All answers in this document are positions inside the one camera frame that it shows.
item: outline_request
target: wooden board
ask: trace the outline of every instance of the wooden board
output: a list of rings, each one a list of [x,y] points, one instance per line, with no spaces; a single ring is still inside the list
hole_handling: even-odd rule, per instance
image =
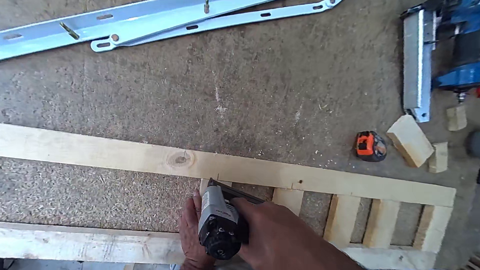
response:
[[[0,156],[153,172],[410,203],[453,206],[454,188],[0,124]]]
[[[400,202],[392,200],[372,201],[363,244],[367,247],[388,248],[395,230]]]
[[[465,106],[447,109],[448,130],[457,131],[467,126],[467,112]]]
[[[127,263],[182,263],[177,233],[108,230],[0,222],[0,254]]]
[[[448,169],[448,142],[432,144],[435,152],[428,159],[428,171],[444,172]]]
[[[324,239],[337,248],[344,248],[350,244],[360,199],[360,197],[348,195],[332,196]]]
[[[303,190],[277,187],[273,191],[272,202],[287,207],[297,216],[300,214],[302,200]]]
[[[184,255],[178,233],[93,229],[0,222],[0,254],[37,258],[126,263],[180,264]],[[419,250],[342,249],[370,269],[433,267],[435,254]]]
[[[387,130],[387,136],[409,166],[420,167],[433,153],[433,147],[411,115],[400,117]]]
[[[440,251],[452,207],[426,205],[420,218],[413,247],[437,253]]]

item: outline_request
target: wood scrap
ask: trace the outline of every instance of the wood scrap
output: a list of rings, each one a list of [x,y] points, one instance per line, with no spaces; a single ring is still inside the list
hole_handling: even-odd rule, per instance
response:
[[[433,153],[432,145],[411,115],[401,116],[387,130],[387,136],[409,166],[420,167]]]
[[[448,130],[457,131],[467,126],[467,112],[465,106],[447,109]]]
[[[432,144],[434,153],[428,159],[428,171],[444,172],[448,169],[448,142]]]

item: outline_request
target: wood block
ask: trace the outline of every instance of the wood block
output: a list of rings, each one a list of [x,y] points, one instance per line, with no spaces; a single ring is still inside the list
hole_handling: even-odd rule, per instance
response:
[[[452,209],[452,207],[426,205],[420,218],[413,247],[438,253]]]
[[[465,106],[447,109],[448,130],[457,131],[467,126],[467,112]]]
[[[360,197],[333,195],[328,211],[324,239],[337,248],[347,247],[350,244],[359,206]]]
[[[387,130],[387,136],[409,166],[420,167],[433,153],[432,145],[411,115],[400,117]]]
[[[372,201],[363,244],[367,247],[388,248],[395,230],[400,202],[392,200]]]
[[[272,202],[287,207],[297,216],[300,214],[302,200],[303,190],[277,187],[273,191]]]
[[[432,144],[435,152],[428,159],[428,171],[444,172],[448,168],[448,142]]]

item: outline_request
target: nail gun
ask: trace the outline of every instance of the nail gun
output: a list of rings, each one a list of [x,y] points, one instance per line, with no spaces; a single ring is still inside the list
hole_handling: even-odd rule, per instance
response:
[[[230,203],[242,197],[254,204],[264,201],[210,178],[202,195],[202,214],[198,224],[198,239],[210,256],[228,260],[248,244],[249,228],[245,218]]]

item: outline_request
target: metal channel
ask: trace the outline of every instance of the metal channel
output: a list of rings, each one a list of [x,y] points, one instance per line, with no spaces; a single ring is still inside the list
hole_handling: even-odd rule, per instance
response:
[[[146,0],[0,31],[0,60],[109,37],[110,48],[273,0]]]
[[[420,10],[404,19],[403,107],[417,122],[430,120],[434,14]]]
[[[123,43],[121,46],[135,46],[135,45],[140,45],[147,42],[153,42],[153,41],[163,40],[163,39],[172,38],[172,37],[179,37],[183,35],[189,35],[189,34],[194,34],[194,33],[199,33],[203,31],[229,27],[229,26],[244,25],[244,24],[257,23],[257,22],[275,20],[275,19],[286,18],[286,17],[320,13],[320,12],[329,10],[331,8],[334,8],[341,1],[342,0],[324,0],[324,1],[321,1],[318,3],[312,3],[312,4],[296,5],[296,6],[275,8],[275,9],[269,9],[269,10],[256,11],[256,12],[240,13],[235,15],[222,16],[218,18],[211,18],[196,24],[177,27],[173,30],[161,32],[157,35],[149,36],[143,39],[135,40],[132,42],[126,42],[126,43]],[[104,40],[92,41],[91,43],[92,50],[96,52],[104,51],[102,47],[103,43],[105,43]]]

